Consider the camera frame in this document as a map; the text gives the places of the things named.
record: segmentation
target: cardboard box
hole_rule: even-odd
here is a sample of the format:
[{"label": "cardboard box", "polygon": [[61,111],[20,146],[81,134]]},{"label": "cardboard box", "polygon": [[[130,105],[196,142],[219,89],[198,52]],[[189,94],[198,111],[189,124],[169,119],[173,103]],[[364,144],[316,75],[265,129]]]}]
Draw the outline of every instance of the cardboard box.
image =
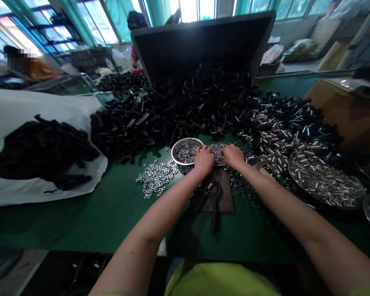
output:
[{"label": "cardboard box", "polygon": [[304,96],[311,105],[322,108],[325,122],[337,124],[344,137],[340,149],[345,153],[370,152],[370,100],[352,95],[349,90],[327,80],[318,80]]}]

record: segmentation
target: pile of black parts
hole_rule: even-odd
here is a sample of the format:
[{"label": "pile of black parts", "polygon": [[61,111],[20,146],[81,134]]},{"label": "pile of black parts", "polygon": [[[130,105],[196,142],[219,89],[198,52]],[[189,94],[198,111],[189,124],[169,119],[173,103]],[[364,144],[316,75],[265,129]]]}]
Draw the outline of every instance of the pile of black parts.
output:
[{"label": "pile of black parts", "polygon": [[[115,99],[91,116],[92,141],[107,157],[122,162],[132,163],[139,149],[172,146],[199,134],[218,141],[232,132],[243,139],[252,136],[253,145],[266,146],[260,132],[271,130],[274,123],[275,129],[291,130],[301,141],[318,140],[322,153],[337,151],[342,140],[337,127],[325,124],[322,110],[309,100],[264,94],[250,86],[249,72],[229,73],[208,61],[192,77],[171,77],[153,87],[145,75],[110,74],[98,88],[112,91]],[[258,120],[255,114],[266,118]]]},{"label": "pile of black parts", "polygon": [[85,162],[99,156],[85,131],[67,123],[48,121],[36,115],[5,138],[0,152],[0,177],[11,180],[41,178],[51,181],[60,190],[70,190],[90,181],[91,176],[69,175],[75,163],[85,168]]}]

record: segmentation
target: green workbench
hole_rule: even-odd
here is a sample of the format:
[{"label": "green workbench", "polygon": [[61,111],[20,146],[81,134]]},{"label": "green workbench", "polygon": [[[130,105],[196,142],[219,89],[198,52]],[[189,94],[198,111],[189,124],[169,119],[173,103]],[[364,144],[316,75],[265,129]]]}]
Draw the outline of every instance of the green workbench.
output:
[{"label": "green workbench", "polygon": [[[343,73],[329,74],[339,76]],[[257,79],[264,91],[299,96],[322,74],[303,74]],[[212,143],[208,136],[200,138]],[[135,179],[143,164],[155,159],[167,162],[170,150],[156,147],[139,151],[134,165],[110,163],[94,192],[47,203],[0,208],[0,246],[115,252],[123,239],[156,200],[143,198],[141,183]],[[178,173],[167,188],[183,178]],[[210,235],[210,213],[193,217],[187,211],[167,236],[169,256],[232,261],[292,263],[306,258],[294,237],[268,210],[247,206],[242,196],[234,196],[236,212],[222,214],[218,234]],[[353,213],[328,217],[329,220],[370,256],[370,239]]]}]

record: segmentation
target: black container lid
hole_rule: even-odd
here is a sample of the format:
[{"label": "black container lid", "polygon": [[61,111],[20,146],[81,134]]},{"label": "black container lid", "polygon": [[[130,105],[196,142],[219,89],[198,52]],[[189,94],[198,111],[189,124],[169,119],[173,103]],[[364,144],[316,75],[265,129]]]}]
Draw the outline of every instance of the black container lid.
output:
[{"label": "black container lid", "polygon": [[180,23],[132,31],[133,46],[151,85],[192,77],[208,57],[227,72],[257,74],[275,21],[275,11]]}]

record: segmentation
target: orange shirt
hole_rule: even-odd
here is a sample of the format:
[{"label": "orange shirt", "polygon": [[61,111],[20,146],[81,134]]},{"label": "orange shirt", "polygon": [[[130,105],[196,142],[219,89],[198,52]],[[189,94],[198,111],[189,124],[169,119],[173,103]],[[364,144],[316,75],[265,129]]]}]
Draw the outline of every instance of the orange shirt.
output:
[{"label": "orange shirt", "polygon": [[26,74],[33,79],[46,79],[52,78],[53,76],[56,77],[60,76],[50,66],[48,66],[47,64],[38,59],[33,59],[30,62],[29,67],[25,68]]}]

